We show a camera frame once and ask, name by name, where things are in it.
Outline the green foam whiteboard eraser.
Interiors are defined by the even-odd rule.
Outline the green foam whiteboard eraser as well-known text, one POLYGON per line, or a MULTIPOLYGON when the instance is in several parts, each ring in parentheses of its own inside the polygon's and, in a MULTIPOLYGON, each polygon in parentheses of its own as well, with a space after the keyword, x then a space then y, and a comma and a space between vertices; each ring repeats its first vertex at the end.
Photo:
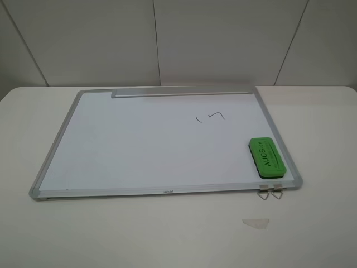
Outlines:
POLYGON ((270 137, 252 138, 248 144, 258 175, 262 179, 284 176, 282 160, 270 137))

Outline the white aluminium-framed whiteboard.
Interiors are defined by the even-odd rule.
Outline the white aluminium-framed whiteboard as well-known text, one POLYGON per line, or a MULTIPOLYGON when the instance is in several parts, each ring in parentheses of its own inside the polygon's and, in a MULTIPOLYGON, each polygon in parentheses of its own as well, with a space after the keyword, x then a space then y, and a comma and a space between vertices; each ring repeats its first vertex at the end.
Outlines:
POLYGON ((34 200, 299 189, 303 180, 268 109, 253 94, 75 97, 29 191, 34 200), (262 179, 248 144, 270 137, 284 176, 262 179))

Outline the left metal hanging clip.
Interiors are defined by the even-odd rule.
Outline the left metal hanging clip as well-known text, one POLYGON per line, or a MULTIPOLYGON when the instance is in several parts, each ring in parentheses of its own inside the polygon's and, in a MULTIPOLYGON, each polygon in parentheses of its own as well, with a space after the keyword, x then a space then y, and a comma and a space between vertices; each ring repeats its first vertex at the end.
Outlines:
POLYGON ((269 186, 267 185, 260 185, 259 190, 257 192, 257 195, 262 199, 262 200, 267 200, 270 192, 269 192, 269 186))

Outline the metal hanging clip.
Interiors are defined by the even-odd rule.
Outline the metal hanging clip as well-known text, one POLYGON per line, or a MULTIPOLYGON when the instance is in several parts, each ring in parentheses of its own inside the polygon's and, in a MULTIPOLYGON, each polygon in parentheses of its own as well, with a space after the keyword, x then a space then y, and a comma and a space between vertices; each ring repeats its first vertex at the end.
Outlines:
POLYGON ((257 192, 257 195, 262 199, 262 200, 267 200, 270 192, 269 192, 269 186, 267 185, 260 185, 259 190, 257 192))
POLYGON ((282 184, 274 184, 271 194, 278 200, 281 200, 283 197, 283 186, 282 184))

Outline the right metal hanging clip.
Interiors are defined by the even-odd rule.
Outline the right metal hanging clip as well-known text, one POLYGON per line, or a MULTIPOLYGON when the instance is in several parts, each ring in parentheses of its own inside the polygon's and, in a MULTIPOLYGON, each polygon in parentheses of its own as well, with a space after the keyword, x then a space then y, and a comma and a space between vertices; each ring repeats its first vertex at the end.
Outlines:
POLYGON ((283 197, 283 186, 282 184, 274 184, 271 194, 278 200, 281 200, 283 197))

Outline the clear tape scrap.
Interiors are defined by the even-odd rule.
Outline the clear tape scrap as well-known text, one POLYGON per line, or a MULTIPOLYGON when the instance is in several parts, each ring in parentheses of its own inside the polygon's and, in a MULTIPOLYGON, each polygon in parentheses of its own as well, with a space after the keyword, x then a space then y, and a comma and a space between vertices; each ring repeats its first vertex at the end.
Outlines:
POLYGON ((269 224, 269 219, 260 218, 260 219, 243 219, 243 224, 250 226, 254 229, 266 229, 269 224))

